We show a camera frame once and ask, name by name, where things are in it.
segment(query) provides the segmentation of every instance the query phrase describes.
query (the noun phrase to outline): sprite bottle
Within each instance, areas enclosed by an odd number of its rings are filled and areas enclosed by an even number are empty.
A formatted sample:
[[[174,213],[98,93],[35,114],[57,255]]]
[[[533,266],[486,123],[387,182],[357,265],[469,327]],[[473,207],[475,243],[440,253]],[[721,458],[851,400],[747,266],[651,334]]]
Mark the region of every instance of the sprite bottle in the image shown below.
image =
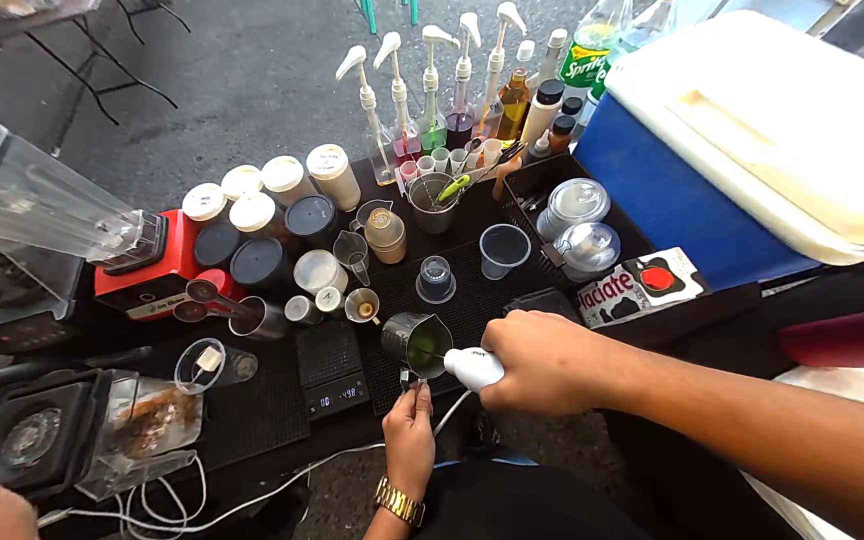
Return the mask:
[[[593,85],[602,84],[606,55],[631,22],[632,0],[598,0],[582,17],[558,73],[565,83],[564,97],[585,98]]]

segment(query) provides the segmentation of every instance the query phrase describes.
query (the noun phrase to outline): black lid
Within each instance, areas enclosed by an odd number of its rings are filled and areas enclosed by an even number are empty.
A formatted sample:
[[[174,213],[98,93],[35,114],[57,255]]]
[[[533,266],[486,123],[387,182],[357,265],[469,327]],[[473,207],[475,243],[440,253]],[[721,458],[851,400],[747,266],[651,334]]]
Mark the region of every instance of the black lid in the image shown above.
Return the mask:
[[[555,105],[562,99],[562,94],[565,91],[566,84],[564,82],[558,79],[549,79],[538,85],[535,101],[542,105]]]
[[[309,195],[285,211],[285,227],[296,237],[311,237],[327,229],[335,220],[335,204],[325,195]]]
[[[237,284],[253,287],[270,279],[282,266],[285,251],[274,238],[248,240],[232,256],[228,273]]]
[[[552,133],[556,135],[568,135],[575,128],[575,116],[557,116],[552,122]]]
[[[205,268],[227,268],[242,243],[242,231],[228,221],[206,225],[195,239],[195,262]]]
[[[567,97],[565,101],[561,102],[561,113],[563,115],[569,115],[570,117],[574,117],[582,111],[582,98],[581,97]]]

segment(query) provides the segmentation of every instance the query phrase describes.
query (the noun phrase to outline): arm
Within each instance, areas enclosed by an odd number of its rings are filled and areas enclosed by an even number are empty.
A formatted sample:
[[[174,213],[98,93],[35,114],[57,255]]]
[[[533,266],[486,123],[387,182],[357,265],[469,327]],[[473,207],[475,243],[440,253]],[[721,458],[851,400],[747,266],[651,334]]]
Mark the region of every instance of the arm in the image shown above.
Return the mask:
[[[506,369],[482,389],[487,409],[636,414],[864,538],[864,403],[639,350],[537,311],[489,322],[482,346]]]
[[[426,497],[426,485],[435,462],[432,436],[432,391],[428,384],[398,397],[382,419],[385,460],[389,484],[416,503]],[[411,527],[396,514],[380,506],[366,531],[365,540],[404,540]]]

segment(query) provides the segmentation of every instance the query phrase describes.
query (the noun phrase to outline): red object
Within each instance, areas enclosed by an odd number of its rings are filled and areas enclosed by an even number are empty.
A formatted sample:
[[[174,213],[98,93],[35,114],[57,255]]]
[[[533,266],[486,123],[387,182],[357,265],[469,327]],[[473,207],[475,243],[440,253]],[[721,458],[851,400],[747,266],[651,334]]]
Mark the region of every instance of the red object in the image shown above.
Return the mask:
[[[786,356],[812,367],[864,367],[864,313],[780,329]]]
[[[179,209],[167,210],[169,231],[162,260],[128,272],[110,276],[95,269],[95,299],[140,321],[161,319],[185,300],[186,283],[202,272],[193,249],[200,225]]]
[[[219,294],[222,296],[226,296],[236,302],[242,300],[246,297],[246,289],[242,288],[242,285],[233,281],[232,275],[229,272],[221,268],[212,268],[211,270],[205,270],[198,276],[195,276],[197,280],[206,280],[212,282],[216,288],[219,289]],[[207,303],[205,305],[207,308],[212,308],[215,310],[221,310],[223,312],[228,312],[228,309],[222,307],[218,303],[212,302]]]

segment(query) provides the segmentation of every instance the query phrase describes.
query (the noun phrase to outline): electrical cord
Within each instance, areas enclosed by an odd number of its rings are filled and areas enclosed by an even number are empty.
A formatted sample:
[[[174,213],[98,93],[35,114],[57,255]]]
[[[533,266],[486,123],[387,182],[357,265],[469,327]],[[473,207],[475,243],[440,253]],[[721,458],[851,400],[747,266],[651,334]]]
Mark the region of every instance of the electrical cord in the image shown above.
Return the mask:
[[[471,390],[465,390],[465,393],[462,394],[462,397],[457,399],[455,401],[455,403],[452,404],[450,409],[445,412],[444,416],[442,416],[441,421],[438,422],[438,425],[436,425],[435,429],[432,430],[432,436],[438,436],[439,435],[439,432],[442,431],[442,428],[444,428],[446,426],[446,423],[449,422],[450,418],[452,417],[452,414],[457,409],[459,409],[459,406],[462,405],[462,402],[466,398],[468,398],[470,394],[472,394]],[[78,508],[66,508],[65,510],[55,510],[53,512],[49,512],[48,514],[42,516],[38,520],[38,526],[41,529],[43,527],[46,527],[48,525],[53,524],[56,521],[60,521],[62,519],[65,519],[67,516],[70,516],[70,515],[96,517],[96,518],[115,518],[115,519],[119,520],[119,532],[120,532],[120,534],[123,534],[123,537],[125,536],[124,529],[127,528],[129,534],[131,534],[132,536],[134,536],[138,540],[176,540],[177,538],[179,538],[180,536],[182,536],[183,534],[186,534],[186,533],[191,534],[191,533],[199,533],[201,531],[204,531],[204,530],[212,527],[213,525],[219,523],[220,521],[228,518],[229,516],[233,515],[235,512],[238,512],[239,510],[243,510],[246,507],[250,507],[256,503],[260,503],[262,501],[265,501],[266,499],[269,499],[270,497],[273,497],[273,496],[279,494],[283,489],[285,489],[289,485],[292,485],[292,483],[294,483],[296,480],[300,479],[302,476],[312,472],[314,469],[318,468],[320,465],[324,465],[324,464],[328,463],[330,460],[333,460],[334,458],[341,456],[342,454],[353,453],[353,452],[364,452],[366,450],[372,450],[375,448],[382,448],[384,446],[385,446],[385,443],[371,443],[371,444],[367,444],[365,446],[360,446],[358,448],[347,448],[347,449],[337,451],[337,452],[333,453],[332,455],[330,455],[329,457],[326,457],[324,459],[320,459],[320,460],[316,461],[315,463],[310,464],[308,467],[305,467],[304,469],[302,469],[301,471],[299,471],[295,475],[293,475],[291,478],[289,478],[285,483],[278,486],[277,488],[270,491],[269,493],[266,493],[265,495],[261,495],[261,496],[256,497],[256,498],[253,498],[252,500],[249,500],[248,502],[243,502],[243,503],[239,504],[238,506],[234,507],[232,510],[228,510],[227,512],[223,513],[221,516],[219,516],[219,517],[217,517],[217,518],[213,519],[212,521],[209,521],[205,524],[188,526],[188,522],[190,520],[196,518],[202,512],[202,510],[206,507],[206,497],[208,494],[207,487],[206,487],[206,469],[203,467],[202,460],[200,460],[198,455],[197,455],[195,457],[195,460],[196,460],[196,463],[198,464],[199,476],[201,477],[201,504],[198,506],[198,510],[196,510],[196,512],[194,514],[192,514],[192,516],[187,515],[186,507],[183,505],[182,501],[179,499],[179,496],[176,494],[175,490],[172,488],[172,486],[169,484],[169,482],[165,480],[165,478],[157,478],[157,480],[159,482],[161,482],[162,485],[165,486],[165,489],[169,492],[169,495],[172,496],[172,500],[178,506],[178,509],[182,514],[182,519],[173,520],[170,518],[162,517],[160,514],[154,512],[149,507],[149,504],[146,501],[146,497],[145,497],[145,485],[146,484],[144,484],[144,483],[142,484],[140,492],[139,492],[140,493],[140,500],[142,502],[142,508],[146,512],[149,513],[150,517],[152,517],[156,520],[159,520],[162,523],[173,524],[173,525],[181,524],[181,526],[168,526],[168,525],[154,524],[154,523],[149,523],[149,522],[144,522],[144,521],[138,521],[136,518],[133,518],[130,515],[132,513],[131,512],[132,499],[133,499],[133,496],[136,494],[136,490],[138,489],[138,486],[131,488],[131,490],[128,492],[128,497],[126,498],[125,508],[123,508],[122,497],[120,497],[120,495],[118,495],[118,494],[115,495],[115,500],[116,500],[116,502],[118,502],[118,505],[119,505],[118,513],[115,513],[115,512],[93,512],[90,510],[79,510]],[[148,531],[158,531],[158,532],[162,532],[162,533],[176,533],[176,535],[169,537],[169,538],[146,537],[146,536],[143,536],[143,535],[137,533],[134,530],[135,526],[138,526],[138,527],[145,529],[145,530],[148,530]]]

